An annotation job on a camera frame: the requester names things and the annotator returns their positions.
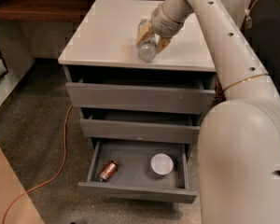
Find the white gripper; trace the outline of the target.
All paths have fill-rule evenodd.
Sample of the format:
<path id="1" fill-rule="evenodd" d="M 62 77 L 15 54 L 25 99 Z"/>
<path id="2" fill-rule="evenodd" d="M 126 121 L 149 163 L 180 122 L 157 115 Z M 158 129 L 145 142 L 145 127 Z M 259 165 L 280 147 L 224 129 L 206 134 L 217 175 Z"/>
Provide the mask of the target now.
<path id="1" fill-rule="evenodd" d="M 175 36 L 184 26 L 185 15 L 184 8 L 164 7 L 163 4 L 159 4 L 152 12 L 150 21 L 139 23 L 136 46 L 139 48 L 155 33 L 160 36 L 157 52 L 161 53 L 170 44 L 170 37 Z"/>

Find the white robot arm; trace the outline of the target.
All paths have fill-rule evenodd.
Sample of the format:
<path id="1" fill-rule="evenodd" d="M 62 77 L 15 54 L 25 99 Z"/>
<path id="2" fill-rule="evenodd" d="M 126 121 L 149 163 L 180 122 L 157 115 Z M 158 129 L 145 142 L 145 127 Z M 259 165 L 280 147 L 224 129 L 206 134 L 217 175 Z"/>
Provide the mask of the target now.
<path id="1" fill-rule="evenodd" d="M 164 49 L 190 14 L 225 96 L 198 137 L 202 224 L 280 224 L 280 95 L 221 0 L 164 0 L 137 40 Z"/>

